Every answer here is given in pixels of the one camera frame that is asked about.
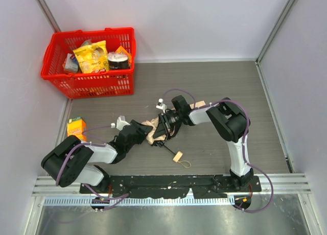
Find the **beige and black umbrella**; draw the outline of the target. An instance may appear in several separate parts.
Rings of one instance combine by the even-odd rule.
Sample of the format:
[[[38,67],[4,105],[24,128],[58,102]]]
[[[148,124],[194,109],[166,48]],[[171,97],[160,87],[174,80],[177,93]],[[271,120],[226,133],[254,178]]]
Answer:
[[[162,112],[158,116],[150,121],[144,121],[143,124],[151,126],[152,130],[146,136],[147,142],[151,146],[163,147],[168,150],[172,155],[172,161],[182,165],[184,168],[189,169],[192,165],[187,160],[182,160],[183,153],[181,151],[173,151],[165,145],[165,143],[174,138],[183,121],[178,115],[176,109],[169,109],[163,103],[163,99],[159,99],[156,108],[161,109]]]

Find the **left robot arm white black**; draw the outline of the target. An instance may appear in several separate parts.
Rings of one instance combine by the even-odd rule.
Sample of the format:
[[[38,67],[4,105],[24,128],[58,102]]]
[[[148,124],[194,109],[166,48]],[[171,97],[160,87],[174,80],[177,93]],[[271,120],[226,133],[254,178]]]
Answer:
[[[41,167],[67,187],[74,182],[102,192],[110,185],[109,175],[95,163],[115,164],[123,160],[134,145],[141,144],[153,127],[132,120],[118,124],[119,133],[108,143],[94,144],[68,136],[41,161]]]

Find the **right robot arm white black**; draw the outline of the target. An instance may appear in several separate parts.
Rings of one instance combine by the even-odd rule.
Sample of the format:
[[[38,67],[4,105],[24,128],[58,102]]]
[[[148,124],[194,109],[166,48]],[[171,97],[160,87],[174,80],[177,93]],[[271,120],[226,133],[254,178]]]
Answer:
[[[254,176],[247,150],[247,134],[250,120],[242,107],[229,98],[211,105],[191,106],[179,95],[172,99],[173,109],[167,109],[163,99],[156,108],[161,109],[158,124],[152,139],[154,143],[164,142],[176,136],[181,125],[195,126],[212,123],[218,134],[227,142],[231,166],[231,184],[237,190],[249,186]]]

